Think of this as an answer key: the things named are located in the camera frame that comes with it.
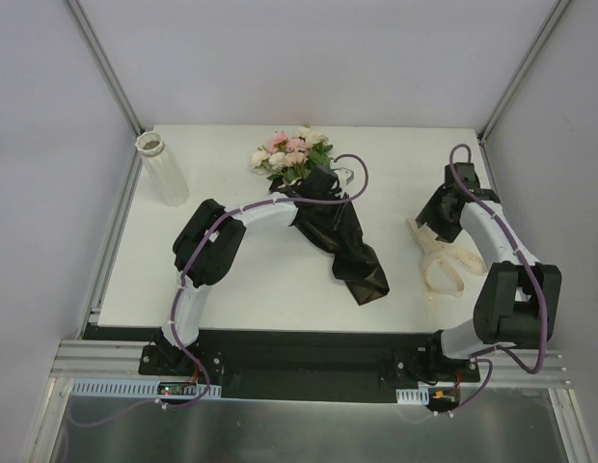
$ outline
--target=white vase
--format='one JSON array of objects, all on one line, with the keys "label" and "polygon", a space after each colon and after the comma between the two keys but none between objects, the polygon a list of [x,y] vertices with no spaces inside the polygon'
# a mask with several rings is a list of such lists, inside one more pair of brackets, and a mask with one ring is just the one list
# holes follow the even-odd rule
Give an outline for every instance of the white vase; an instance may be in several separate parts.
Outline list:
[{"label": "white vase", "polygon": [[167,205],[185,204],[190,190],[173,153],[162,137],[155,132],[145,132],[136,140],[136,149],[160,199]]}]

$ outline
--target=white flower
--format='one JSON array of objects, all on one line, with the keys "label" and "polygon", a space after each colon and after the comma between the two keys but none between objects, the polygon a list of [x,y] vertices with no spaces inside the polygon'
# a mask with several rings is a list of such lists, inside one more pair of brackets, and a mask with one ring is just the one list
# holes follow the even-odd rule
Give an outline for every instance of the white flower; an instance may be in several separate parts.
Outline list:
[{"label": "white flower", "polygon": [[295,164],[303,164],[306,162],[308,156],[302,151],[293,151],[285,156],[285,163],[287,167],[292,167]]},{"label": "white flower", "polygon": [[306,141],[306,148],[311,148],[317,143],[324,142],[327,144],[329,139],[321,132],[312,130],[310,127],[299,127],[294,134],[294,138],[303,138]]},{"label": "white flower", "polygon": [[258,150],[254,154],[252,154],[252,169],[256,169],[260,167],[262,161],[265,161],[269,158],[269,153],[265,150]]},{"label": "white flower", "polygon": [[269,157],[269,165],[271,166],[271,168],[276,171],[282,169],[286,165],[285,156],[286,153],[281,151],[278,151],[275,154],[271,154],[271,156]]}]

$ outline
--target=white wall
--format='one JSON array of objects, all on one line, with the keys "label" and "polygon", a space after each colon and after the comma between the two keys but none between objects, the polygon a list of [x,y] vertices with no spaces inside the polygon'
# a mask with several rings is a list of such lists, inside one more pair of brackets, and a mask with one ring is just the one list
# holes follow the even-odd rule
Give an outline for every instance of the white wall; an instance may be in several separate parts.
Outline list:
[{"label": "white wall", "polygon": [[145,126],[481,129],[555,0],[84,0]]},{"label": "white wall", "polygon": [[62,2],[0,1],[0,462],[74,334],[132,138]]},{"label": "white wall", "polygon": [[553,345],[598,449],[598,0],[573,4],[487,148],[511,222],[562,270]]}]

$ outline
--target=artificial flower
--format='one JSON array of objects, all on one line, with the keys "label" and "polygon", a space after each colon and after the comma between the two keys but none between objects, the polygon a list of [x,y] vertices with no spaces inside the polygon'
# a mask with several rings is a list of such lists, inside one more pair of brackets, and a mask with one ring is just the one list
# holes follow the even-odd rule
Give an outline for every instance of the artificial flower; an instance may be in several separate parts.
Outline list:
[{"label": "artificial flower", "polygon": [[307,158],[303,151],[293,151],[285,156],[285,163],[287,167],[292,167],[295,164],[303,164]]},{"label": "artificial flower", "polygon": [[286,153],[282,151],[278,151],[274,154],[271,154],[271,156],[269,157],[269,165],[271,166],[271,168],[275,171],[279,171],[280,169],[285,167],[285,156]]},{"label": "artificial flower", "polygon": [[288,152],[302,150],[305,147],[306,142],[301,138],[293,138],[292,140],[288,140],[288,143],[286,143],[286,151]]},{"label": "artificial flower", "polygon": [[252,169],[260,167],[262,161],[267,160],[269,156],[270,154],[265,150],[258,150],[254,154],[252,154]]},{"label": "artificial flower", "polygon": [[327,144],[329,142],[329,139],[324,134],[313,130],[311,127],[299,127],[294,134],[294,138],[303,139],[308,149],[317,143],[323,142]]},{"label": "artificial flower", "polygon": [[274,154],[280,150],[280,145],[288,140],[288,135],[284,132],[276,132],[269,141],[269,152]]}]

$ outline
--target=white table surface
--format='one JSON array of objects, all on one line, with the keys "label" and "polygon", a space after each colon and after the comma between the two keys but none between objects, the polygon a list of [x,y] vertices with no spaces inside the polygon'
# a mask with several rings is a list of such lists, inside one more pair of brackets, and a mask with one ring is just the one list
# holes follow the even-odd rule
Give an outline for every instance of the white table surface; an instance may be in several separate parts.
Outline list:
[{"label": "white table surface", "polygon": [[[104,297],[100,326],[154,327],[166,322],[176,291],[173,242],[199,204],[246,204],[267,196],[269,182],[251,172],[249,159],[275,130],[285,126],[157,125],[174,152],[190,188],[181,207],[156,196],[145,169],[122,235]],[[473,314],[483,277],[460,270],[464,296],[426,293],[419,270],[421,249],[406,229],[442,184],[450,149],[468,144],[482,184],[488,185],[475,132],[471,129],[317,127],[334,145],[333,154],[354,152],[369,168],[370,182],[355,202],[364,241],[385,270],[389,295],[358,306],[332,274],[333,257],[315,248],[295,228],[250,236],[231,271],[211,291],[202,328],[351,332],[433,332]],[[361,166],[349,192],[363,182]],[[465,233],[456,241],[476,252]]]}]

